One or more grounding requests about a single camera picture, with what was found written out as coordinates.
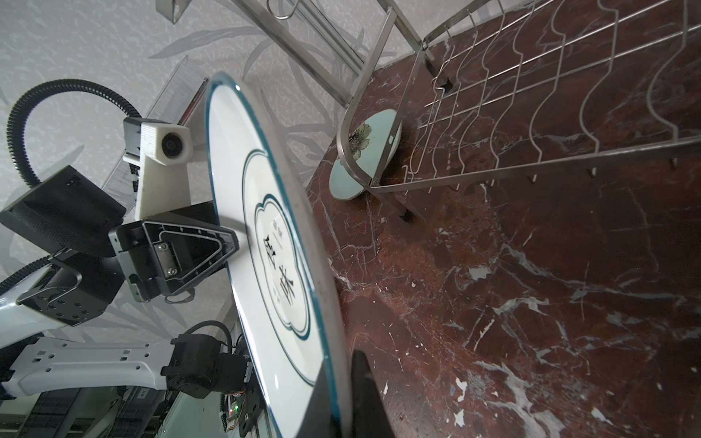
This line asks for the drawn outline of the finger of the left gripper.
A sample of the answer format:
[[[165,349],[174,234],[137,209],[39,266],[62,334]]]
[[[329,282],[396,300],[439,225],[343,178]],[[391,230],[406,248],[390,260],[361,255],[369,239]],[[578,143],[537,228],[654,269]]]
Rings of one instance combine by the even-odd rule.
[[[173,210],[109,233],[122,275],[137,301],[191,293],[240,249],[214,210]]]

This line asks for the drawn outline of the white plate thin teal rim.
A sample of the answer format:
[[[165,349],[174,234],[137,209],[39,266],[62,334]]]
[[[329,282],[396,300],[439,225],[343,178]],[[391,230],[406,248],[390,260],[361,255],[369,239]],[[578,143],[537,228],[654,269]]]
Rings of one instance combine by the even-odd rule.
[[[206,97],[215,211],[240,249],[227,262],[235,306],[272,425],[296,437],[319,377],[337,436],[352,433],[340,304],[309,200],[272,120],[243,82],[219,72]]]

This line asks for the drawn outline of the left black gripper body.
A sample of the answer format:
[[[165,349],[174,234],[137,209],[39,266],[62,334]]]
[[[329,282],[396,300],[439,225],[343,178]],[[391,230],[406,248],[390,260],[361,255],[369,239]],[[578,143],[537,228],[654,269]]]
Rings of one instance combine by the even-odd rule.
[[[100,317],[127,285],[109,233],[124,206],[71,166],[1,212],[1,224],[47,255],[1,283],[4,326],[76,326]]]

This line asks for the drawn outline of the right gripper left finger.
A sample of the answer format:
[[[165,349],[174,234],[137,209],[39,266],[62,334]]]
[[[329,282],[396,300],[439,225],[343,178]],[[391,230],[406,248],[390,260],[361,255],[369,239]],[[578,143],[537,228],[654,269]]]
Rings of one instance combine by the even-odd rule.
[[[332,438],[337,436],[337,422],[332,414],[332,399],[325,377],[319,377],[304,414],[297,438]]]

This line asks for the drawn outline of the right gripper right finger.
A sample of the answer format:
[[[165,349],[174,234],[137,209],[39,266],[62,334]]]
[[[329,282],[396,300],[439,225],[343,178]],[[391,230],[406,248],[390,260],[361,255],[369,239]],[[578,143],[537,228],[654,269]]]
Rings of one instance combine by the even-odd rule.
[[[352,354],[352,436],[394,438],[367,356]]]

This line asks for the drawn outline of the steel two-tier dish rack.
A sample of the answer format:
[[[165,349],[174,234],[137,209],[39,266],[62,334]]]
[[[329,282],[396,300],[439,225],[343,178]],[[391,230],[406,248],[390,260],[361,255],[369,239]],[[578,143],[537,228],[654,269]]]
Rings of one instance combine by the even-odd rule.
[[[408,193],[414,190],[424,190],[426,193],[431,193],[431,191],[435,187],[454,185],[457,189],[461,185],[481,183],[483,181],[494,184],[496,180],[517,176],[527,176],[529,177],[529,180],[531,180],[531,182],[534,183],[537,179],[537,176],[540,174],[548,172],[557,172],[564,169],[588,169],[589,171],[591,171],[591,175],[596,175],[595,170],[597,170],[598,168],[602,168],[607,165],[618,164],[618,162],[628,162],[638,159],[647,160],[655,158],[659,155],[663,158],[669,158],[673,162],[673,164],[675,164],[675,160],[678,156],[682,156],[684,154],[700,153],[700,146],[697,145],[700,142],[700,134],[691,137],[680,138],[679,127],[670,122],[670,120],[663,118],[658,112],[656,112],[652,104],[651,97],[652,92],[655,89],[655,84],[658,80],[659,74],[661,74],[664,71],[664,69],[670,63],[672,63],[675,60],[675,58],[685,49],[685,47],[688,44],[689,36],[692,33],[700,32],[700,8],[698,8],[698,13],[696,14],[696,18],[698,18],[697,22],[689,22],[689,14],[691,8],[688,5],[688,1],[657,1],[656,3],[639,9],[636,12],[631,13],[627,16],[623,16],[622,18],[619,16],[618,9],[604,7],[601,4],[601,1],[597,1],[597,5],[600,10],[615,14],[615,18],[611,23],[597,27],[597,29],[590,31],[589,33],[577,36],[577,38],[573,39],[568,39],[564,33],[558,31],[554,27],[557,11],[552,12],[550,15],[551,22],[549,22],[552,25],[551,32],[560,35],[560,39],[562,40],[558,47],[554,47],[553,49],[542,52],[538,56],[524,60],[524,58],[522,58],[523,55],[521,54],[521,52],[516,51],[516,47],[514,46],[514,53],[517,53],[520,57],[520,60],[517,64],[507,69],[503,69],[500,72],[490,74],[491,70],[487,69],[486,65],[483,62],[482,69],[484,69],[485,71],[485,78],[467,86],[457,85],[457,76],[456,82],[454,83],[451,81],[451,78],[449,78],[449,76],[445,75],[445,69],[454,58],[458,58],[459,56],[463,55],[464,59],[471,57],[472,55],[469,55],[468,53],[470,52],[471,54],[476,47],[478,47],[480,44],[486,41],[489,42],[489,47],[491,47],[493,43],[498,42],[502,34],[504,34],[505,30],[508,30],[511,27],[515,27],[515,25],[520,25],[520,27],[518,28],[518,32],[520,32],[522,27],[526,25],[527,19],[530,19],[540,10],[548,7],[554,1],[531,1],[529,3],[529,5],[532,6],[531,12],[524,13],[518,18],[514,18],[506,25],[503,21],[500,24],[498,31],[495,31],[494,33],[489,34],[488,36],[484,36],[482,40],[478,39],[478,25],[475,24],[474,21],[472,21],[472,29],[475,29],[475,39],[472,43],[472,46],[469,48],[469,50],[466,49],[460,52],[458,55],[451,55],[448,58],[445,58],[443,64],[441,64],[440,67],[438,67],[438,65],[436,64],[434,56],[431,53],[429,53],[431,43],[437,38],[441,37],[443,34],[447,35],[452,27],[457,26],[462,21],[465,21],[468,18],[470,18],[470,20],[473,20],[473,14],[485,5],[489,4],[490,2],[497,2],[499,4],[499,16],[502,19],[506,20],[507,12],[503,9],[502,3],[500,3],[501,1],[471,1],[465,7],[457,11],[456,14],[453,14],[453,16],[447,18],[447,20],[445,20],[440,26],[432,30],[423,38],[420,38],[413,25],[409,22],[408,18],[405,16],[403,11],[401,11],[399,5],[397,5],[396,1],[376,1],[381,7],[381,9],[383,9],[383,11],[385,12],[386,18],[385,22],[383,23],[382,30],[380,31],[378,38],[375,40],[374,45],[372,46],[372,51],[369,52],[367,58],[360,57],[360,55],[358,55],[356,51],[349,46],[349,43],[347,43],[345,39],[342,38],[340,31],[337,30],[336,27],[334,27],[333,23],[325,16],[325,14],[323,14],[323,12],[321,12],[319,7],[317,7],[313,3],[313,1],[287,1],[288,3],[292,4],[292,9],[290,9],[289,14],[283,16],[276,15],[274,12],[272,12],[272,9],[269,7],[270,1],[266,2],[265,8],[262,7],[262,4],[259,3],[259,1],[230,2],[236,5],[244,13],[244,15],[255,24],[255,26],[257,26],[266,35],[268,35],[271,38],[271,40],[273,40],[279,47],[281,47],[312,78],[314,78],[314,80],[316,80],[319,83],[319,85],[321,85],[321,87],[325,89],[325,91],[327,91],[327,93],[332,95],[332,98],[334,98],[334,100],[341,104],[341,107],[343,107],[344,109],[344,113],[341,125],[339,127],[339,131],[336,135],[336,149],[339,161],[344,169],[345,174],[349,178],[351,178],[356,184],[358,184],[359,187],[361,187],[360,193],[370,193],[372,196],[380,199],[381,201],[389,203],[392,206],[392,208],[397,210],[400,214],[408,215],[408,207],[406,207],[394,197],[387,195],[387,193]],[[650,14],[653,14],[654,18],[661,18],[662,13],[656,11],[661,7],[664,7],[665,5],[671,5],[674,2],[677,2],[680,5],[682,3],[684,4],[683,18],[681,19],[681,21],[679,22],[680,24],[678,25],[679,31],[665,34],[664,36],[661,36],[656,40],[647,41],[645,44],[638,45],[636,47],[631,47],[630,49],[624,51],[620,51],[617,49],[618,41],[621,40],[619,38],[619,31],[622,29],[622,26],[625,23],[631,20],[637,20],[639,16],[650,16]],[[357,75],[357,80],[355,82],[355,85],[353,85],[354,88],[352,89],[352,91],[348,91],[348,89],[345,89],[343,85],[340,85],[340,83],[337,82],[337,80],[335,80],[335,78],[332,76],[332,74],[330,74],[330,72],[326,71],[324,67],[321,67],[321,64],[319,64],[316,58],[314,58],[314,56],[310,54],[310,51],[308,51],[308,49],[305,49],[301,45],[301,42],[299,42],[299,40],[296,40],[294,36],[290,34],[290,31],[288,31],[288,29],[286,29],[281,24],[284,21],[293,18],[295,14],[302,16],[302,18],[306,20],[308,24],[310,24],[310,26],[314,27],[314,29],[316,29],[316,32],[324,38],[327,44],[330,45],[337,52],[338,56],[342,58],[346,57],[344,58],[344,62],[348,66],[350,66],[350,68],[354,69],[354,74]],[[354,152],[352,151],[352,147],[350,144],[350,125],[352,122],[352,118],[355,115],[361,103],[361,99],[367,91],[367,87],[370,83],[372,73],[374,73],[374,69],[377,66],[379,58],[381,58],[381,54],[384,50],[384,47],[386,46],[387,40],[389,39],[393,28],[396,28],[401,33],[407,44],[413,49],[414,67],[412,68],[412,71],[410,73],[410,78],[406,82],[405,91],[403,92],[403,96],[400,101],[399,107],[391,119],[392,125],[390,127],[390,131],[387,133],[387,135],[385,135],[385,137],[380,138],[380,140],[383,141],[379,143],[380,145],[378,151],[380,156],[376,160],[372,158],[372,160],[374,161],[372,161],[370,171],[366,171],[365,169],[363,169],[363,167],[361,167],[359,160],[355,158]],[[581,65],[577,69],[571,69],[562,72],[562,63],[565,60],[565,51],[567,47],[574,44],[578,44],[580,41],[585,40],[586,38],[593,37],[609,29],[611,29],[612,33],[610,55],[606,56],[605,58],[596,60],[595,62],[591,62],[590,64]],[[517,34],[514,34],[511,40],[512,43],[517,43]],[[582,118],[583,111],[586,108],[586,104],[591,94],[596,89],[596,87],[594,87],[593,89],[591,89],[589,94],[587,94],[586,99],[582,102],[582,105],[580,107],[580,123],[582,124],[582,131],[590,138],[592,142],[595,143],[594,150],[591,153],[573,155],[561,159],[544,160],[542,158],[542,149],[533,140],[531,135],[532,132],[529,131],[529,135],[531,135],[531,145],[533,146],[533,148],[535,148],[536,151],[538,151],[538,160],[536,160],[536,162],[527,162],[526,164],[500,167],[500,158],[498,154],[495,153],[494,146],[492,145],[494,137],[494,133],[492,133],[489,140],[489,148],[491,150],[492,155],[494,156],[494,159],[496,160],[493,169],[467,172],[466,165],[461,164],[463,167],[461,168],[460,173],[439,177],[437,167],[434,164],[432,164],[432,166],[434,166],[434,176],[428,179],[416,180],[415,176],[420,172],[422,168],[422,160],[425,157],[428,148],[428,143],[426,143],[425,149],[421,154],[420,163],[416,164],[416,166],[414,166],[413,164],[407,165],[405,178],[403,179],[403,182],[401,184],[381,184],[383,173],[385,172],[391,155],[394,156],[394,143],[399,142],[400,135],[398,131],[400,125],[403,123],[402,120],[406,110],[405,107],[409,102],[409,94],[413,90],[415,79],[418,75],[418,70],[421,69],[422,66],[432,76],[432,89],[436,91],[436,93],[438,93],[436,94],[436,96],[434,96],[434,100],[432,101],[432,103],[427,104],[426,106],[426,108],[430,110],[430,115],[434,118],[429,119],[428,122],[426,122],[424,125],[420,125],[418,128],[420,130],[425,129],[425,134],[423,137],[421,137],[421,139],[425,138],[425,140],[428,142],[431,136],[430,132],[432,129],[434,129],[434,126],[436,124],[446,122],[448,123],[448,125],[446,125],[445,127],[448,129],[448,126],[452,126],[453,120],[457,116],[467,116],[469,113],[472,112],[474,112],[475,115],[475,118],[473,119],[473,122],[475,122],[480,117],[478,114],[481,114],[482,109],[486,106],[509,98],[510,109],[513,102],[515,101],[516,96],[526,93],[527,91],[531,91],[532,89],[538,89],[540,87],[552,83],[553,88],[551,90],[551,94],[548,95],[549,99],[550,96],[554,95],[554,93],[557,92],[559,84],[564,78],[568,78],[569,76],[585,71],[586,69],[592,69],[595,67],[598,68],[606,64],[608,69],[607,74],[604,77],[602,77],[599,82],[597,82],[598,87],[598,85],[602,83],[602,81],[604,81],[605,78],[608,78],[610,73],[613,72],[615,60],[617,60],[618,58],[622,58],[624,56],[631,55],[638,51],[648,49],[648,47],[653,47],[659,44],[666,43],[673,39],[679,40],[680,46],[678,48],[678,51],[675,52],[675,54],[673,54],[671,58],[666,60],[664,66],[661,66],[660,69],[655,73],[655,78],[651,82],[646,94],[646,105],[648,107],[648,111],[650,111],[650,113],[655,118],[657,118],[657,120],[660,123],[666,124],[668,126],[668,128],[672,132],[673,140],[660,142],[659,144],[650,143],[626,148],[618,148],[611,151],[601,151],[601,142],[593,136],[592,132],[588,131],[586,126],[583,124]],[[524,87],[518,86],[518,84],[520,83],[520,78],[523,76],[521,73],[525,65],[531,64],[538,59],[547,58],[550,55],[554,55],[555,52],[558,52],[559,58],[557,72],[554,75],[551,75],[549,78],[544,78],[544,80],[541,80],[540,82],[533,82]],[[510,77],[513,79],[513,91],[497,96],[492,100],[487,100],[485,93],[487,92],[487,86],[489,85],[489,82],[491,80],[495,80],[496,78],[501,78],[502,76],[505,77],[507,74],[511,75]],[[483,86],[483,94],[478,104],[476,104],[476,106],[473,107],[462,109],[462,111],[455,112],[456,105],[459,103],[460,92],[468,91],[469,89],[475,88],[478,85]],[[446,99],[453,99],[454,109],[452,109],[450,116],[438,119],[437,116],[439,115],[440,103]],[[540,109],[548,101],[548,99],[542,100],[542,102],[540,102],[540,106],[538,106],[538,109],[536,109],[536,111],[533,113],[533,118],[529,124],[530,130],[532,129],[532,125],[535,122],[535,118],[538,116]]]

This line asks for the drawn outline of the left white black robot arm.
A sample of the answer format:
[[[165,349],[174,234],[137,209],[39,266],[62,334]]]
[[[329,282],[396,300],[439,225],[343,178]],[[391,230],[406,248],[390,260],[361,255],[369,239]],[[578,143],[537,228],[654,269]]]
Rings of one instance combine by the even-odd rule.
[[[123,111],[126,158],[136,194],[135,219],[74,168],[47,179],[27,155],[27,120],[53,96],[82,92]],[[180,124],[146,119],[119,93],[64,78],[37,85],[11,109],[7,146],[28,191],[1,213],[2,224],[45,251],[1,284],[1,396],[95,387],[144,387],[204,399],[220,397],[225,430],[246,434],[262,408],[248,347],[229,328],[223,339],[197,323],[171,341],[81,345],[49,337],[100,317],[120,288],[140,303],[193,300],[195,288],[239,250],[219,226],[212,202],[190,200],[191,135]]]

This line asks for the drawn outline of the pale green flower plate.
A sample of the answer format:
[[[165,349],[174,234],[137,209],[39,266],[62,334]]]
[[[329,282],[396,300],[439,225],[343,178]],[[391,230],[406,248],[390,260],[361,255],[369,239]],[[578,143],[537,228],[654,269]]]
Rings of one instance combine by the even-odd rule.
[[[395,109],[385,109],[372,115],[350,135],[349,145],[352,150],[352,157],[361,169],[370,176],[374,176],[378,168],[385,142],[389,139],[395,117]],[[336,159],[332,166],[329,186],[332,196],[341,201],[350,201],[365,191],[348,174],[339,158]]]

